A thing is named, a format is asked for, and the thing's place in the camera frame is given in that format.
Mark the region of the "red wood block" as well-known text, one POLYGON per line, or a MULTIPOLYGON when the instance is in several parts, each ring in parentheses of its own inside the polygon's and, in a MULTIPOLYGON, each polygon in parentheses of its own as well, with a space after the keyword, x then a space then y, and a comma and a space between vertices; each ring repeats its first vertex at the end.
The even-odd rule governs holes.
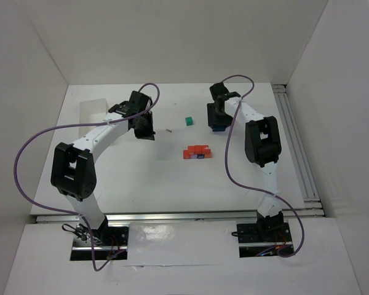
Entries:
POLYGON ((209 145, 203 145, 203 146, 202 146, 202 153, 203 153, 204 155, 207 155, 207 154, 210 154, 210 153, 211 153, 211 150, 210 150, 210 148, 209 148, 209 145))
POLYGON ((183 158, 184 159, 190 159, 191 158, 191 155, 187 150, 183 151, 183 158))

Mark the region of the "white plastic bin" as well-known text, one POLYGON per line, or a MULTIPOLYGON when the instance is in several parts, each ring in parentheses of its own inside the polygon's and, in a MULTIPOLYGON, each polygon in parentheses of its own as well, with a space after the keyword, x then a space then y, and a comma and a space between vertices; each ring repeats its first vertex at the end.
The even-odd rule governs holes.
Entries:
POLYGON ((101 122, 108 112, 108 104, 105 98, 83 101, 79 104, 79 123, 90 124, 101 122))

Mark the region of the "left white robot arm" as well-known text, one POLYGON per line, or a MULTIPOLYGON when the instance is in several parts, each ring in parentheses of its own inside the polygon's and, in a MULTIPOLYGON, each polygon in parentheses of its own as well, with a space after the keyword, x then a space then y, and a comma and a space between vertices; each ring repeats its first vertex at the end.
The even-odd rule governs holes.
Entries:
POLYGON ((103 125, 94 127, 70 144, 59 143, 54 150, 50 182, 72 204, 75 212, 85 217, 80 227, 93 232, 101 244, 108 244, 114 235, 108 219, 93 194, 97 185, 95 162, 101 154, 129 130, 135 137, 153 140, 153 101, 144 93, 133 91, 129 100, 112 106, 103 125))

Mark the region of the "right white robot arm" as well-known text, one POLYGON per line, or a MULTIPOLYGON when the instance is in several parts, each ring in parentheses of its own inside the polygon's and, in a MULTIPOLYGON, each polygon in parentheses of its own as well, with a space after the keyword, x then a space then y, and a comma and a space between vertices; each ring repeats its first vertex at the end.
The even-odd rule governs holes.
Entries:
POLYGON ((213 132, 223 132, 235 123, 245 130, 244 151, 263 177, 264 190, 256 211, 256 229, 248 232, 270 241, 284 225, 284 216, 277 192, 276 168, 282 145, 274 116, 265 116, 242 101, 237 92, 230 92, 219 82, 210 87, 213 103, 207 104, 208 126, 213 132))

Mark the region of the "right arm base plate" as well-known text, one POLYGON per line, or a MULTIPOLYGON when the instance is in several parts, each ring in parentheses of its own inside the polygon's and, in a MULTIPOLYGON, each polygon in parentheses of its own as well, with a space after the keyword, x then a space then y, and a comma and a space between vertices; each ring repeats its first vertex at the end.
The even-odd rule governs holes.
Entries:
POLYGON ((277 256, 277 252, 286 256, 294 252, 292 235, 287 222, 280 229, 266 234, 259 234, 255 223, 237 224, 236 231, 231 232, 231 235, 238 241, 240 258, 252 258, 257 255, 277 256))

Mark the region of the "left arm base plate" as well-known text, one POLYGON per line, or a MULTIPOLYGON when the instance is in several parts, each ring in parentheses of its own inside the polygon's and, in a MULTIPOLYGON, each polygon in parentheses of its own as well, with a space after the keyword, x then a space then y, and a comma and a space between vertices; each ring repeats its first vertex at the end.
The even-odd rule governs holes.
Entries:
MULTIPOLYGON (((61 229, 73 235, 70 261, 91 261, 92 248, 90 235, 86 229, 80 225, 72 226, 63 224, 61 229)), ((129 226, 113 226, 109 228, 109 233, 103 240, 94 237, 95 260, 127 260, 129 226)))

